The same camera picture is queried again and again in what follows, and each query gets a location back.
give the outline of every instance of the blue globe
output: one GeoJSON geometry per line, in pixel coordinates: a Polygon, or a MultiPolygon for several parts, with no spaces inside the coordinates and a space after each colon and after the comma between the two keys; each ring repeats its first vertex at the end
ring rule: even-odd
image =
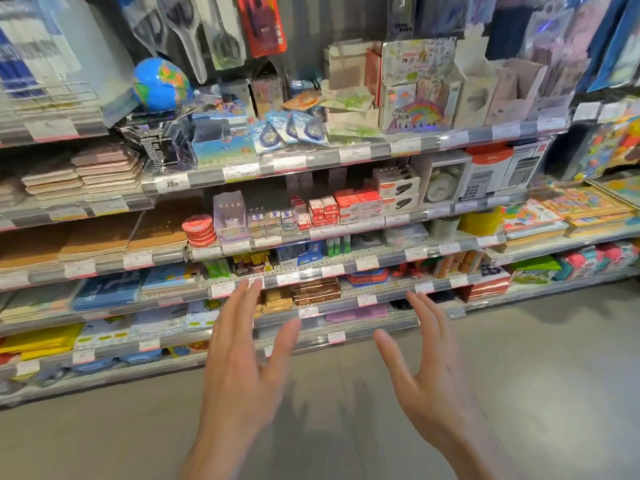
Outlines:
{"type": "Polygon", "coordinates": [[[145,59],[133,71],[133,94],[149,111],[170,111],[193,99],[187,76],[160,57],[145,59]]]}

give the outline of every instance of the store aisle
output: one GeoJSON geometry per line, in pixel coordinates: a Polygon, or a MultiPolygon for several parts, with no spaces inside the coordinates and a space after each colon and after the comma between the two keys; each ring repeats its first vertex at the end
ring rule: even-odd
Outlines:
{"type": "MultiPolygon", "coordinates": [[[[640,477],[640,283],[549,296],[458,320],[480,404],[527,478],[640,477]]],[[[420,336],[398,338],[417,364],[420,336]]],[[[169,480],[195,434],[202,370],[0,412],[7,479],[169,480]]],[[[243,480],[451,480],[398,407],[373,342],[294,359],[243,480]]]]}

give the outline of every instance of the left hand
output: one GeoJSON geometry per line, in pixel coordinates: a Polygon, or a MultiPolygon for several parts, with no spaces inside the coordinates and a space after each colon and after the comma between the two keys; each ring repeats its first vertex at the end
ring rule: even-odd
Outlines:
{"type": "Polygon", "coordinates": [[[262,281],[242,280],[220,311],[209,341],[200,427],[183,478],[230,479],[282,401],[300,320],[285,323],[267,365],[253,345],[253,313],[262,281]]]}

